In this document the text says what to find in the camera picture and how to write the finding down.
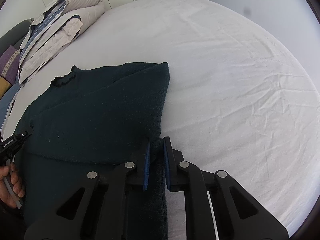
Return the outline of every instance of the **silver bolt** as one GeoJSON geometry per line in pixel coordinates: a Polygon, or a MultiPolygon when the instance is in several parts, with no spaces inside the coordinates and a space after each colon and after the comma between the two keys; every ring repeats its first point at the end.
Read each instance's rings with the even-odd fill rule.
{"type": "Polygon", "coordinates": [[[95,177],[97,177],[97,173],[95,171],[90,171],[88,174],[87,174],[87,177],[89,179],[94,179],[95,177]]]}
{"type": "Polygon", "coordinates": [[[180,167],[182,167],[182,168],[187,168],[187,167],[189,167],[189,163],[188,163],[188,162],[180,162],[179,165],[180,165],[180,167]]]}
{"type": "Polygon", "coordinates": [[[220,178],[225,178],[227,176],[227,173],[225,171],[218,171],[217,175],[220,178]]]}
{"type": "Polygon", "coordinates": [[[127,162],[124,165],[126,168],[133,168],[134,167],[134,163],[133,162],[127,162]]]}

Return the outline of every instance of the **blue fabric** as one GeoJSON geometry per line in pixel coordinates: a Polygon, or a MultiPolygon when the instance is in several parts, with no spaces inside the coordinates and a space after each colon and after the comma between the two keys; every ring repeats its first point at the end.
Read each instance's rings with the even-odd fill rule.
{"type": "Polygon", "coordinates": [[[26,49],[28,48],[28,46],[30,45],[30,43],[34,40],[34,38],[36,36],[38,36],[38,34],[48,25],[50,24],[53,19],[55,18],[55,16],[59,13],[61,13],[64,9],[66,5],[66,1],[64,0],[63,2],[61,2],[59,5],[57,5],[59,7],[59,9],[56,10],[56,12],[54,13],[50,13],[43,21],[42,23],[38,24],[36,29],[31,33],[31,37],[29,38],[29,41],[27,42],[27,44],[24,46],[24,48],[22,49],[21,55],[20,57],[23,56],[24,52],[26,51],[26,49]]]}
{"type": "Polygon", "coordinates": [[[9,90],[3,95],[0,100],[0,124],[2,125],[7,114],[7,110],[10,102],[12,101],[14,95],[18,92],[20,86],[19,83],[14,84],[9,90]]]}

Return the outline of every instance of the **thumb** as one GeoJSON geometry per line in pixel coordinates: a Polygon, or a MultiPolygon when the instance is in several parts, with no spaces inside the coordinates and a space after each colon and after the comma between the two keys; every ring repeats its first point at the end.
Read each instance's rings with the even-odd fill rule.
{"type": "Polygon", "coordinates": [[[0,180],[9,174],[9,166],[0,167],[0,180]]]}

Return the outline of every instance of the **mattress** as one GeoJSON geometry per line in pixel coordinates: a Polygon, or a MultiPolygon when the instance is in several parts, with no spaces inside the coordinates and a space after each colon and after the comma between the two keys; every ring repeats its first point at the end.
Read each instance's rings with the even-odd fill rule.
{"type": "MultiPolygon", "coordinates": [[[[320,193],[320,96],[275,37],[211,1],[143,0],[107,11],[19,90],[4,138],[73,65],[165,61],[161,136],[202,170],[227,171],[292,235],[320,193]]],[[[166,199],[169,238],[186,239],[183,193],[166,199]]]]}

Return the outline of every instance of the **dark green sweater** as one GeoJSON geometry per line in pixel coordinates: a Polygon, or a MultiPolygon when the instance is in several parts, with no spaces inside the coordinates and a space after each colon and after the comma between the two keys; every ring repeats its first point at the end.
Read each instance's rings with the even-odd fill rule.
{"type": "Polygon", "coordinates": [[[132,194],[128,235],[167,238],[163,169],[156,157],[162,152],[160,122],[168,84],[167,63],[93,70],[73,66],[68,75],[52,81],[28,106],[15,130],[34,130],[16,156],[26,186],[27,226],[87,172],[103,173],[126,162],[148,137],[152,177],[146,194],[132,194]]]}

